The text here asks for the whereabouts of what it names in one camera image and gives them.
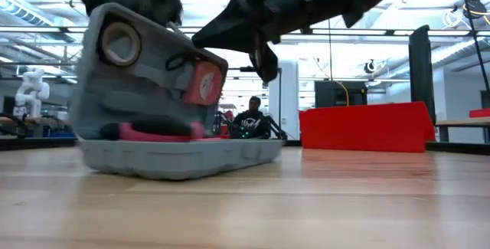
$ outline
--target gray container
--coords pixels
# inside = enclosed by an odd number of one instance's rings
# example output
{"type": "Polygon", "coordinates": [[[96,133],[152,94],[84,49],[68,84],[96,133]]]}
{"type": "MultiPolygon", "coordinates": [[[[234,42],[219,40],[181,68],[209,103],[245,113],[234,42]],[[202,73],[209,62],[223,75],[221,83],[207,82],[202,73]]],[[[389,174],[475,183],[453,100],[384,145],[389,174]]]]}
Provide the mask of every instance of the gray container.
{"type": "Polygon", "coordinates": [[[93,11],[77,66],[70,118],[86,165],[105,173],[183,180],[272,162],[279,155],[283,142],[272,139],[150,143],[101,138],[104,124],[141,115],[200,121],[211,129],[219,96],[208,105],[186,103],[182,94],[191,86],[194,66],[165,69],[167,59],[182,52],[199,53],[218,66],[220,92],[228,68],[224,59],[194,48],[183,34],[121,5],[105,4],[93,11]]]}

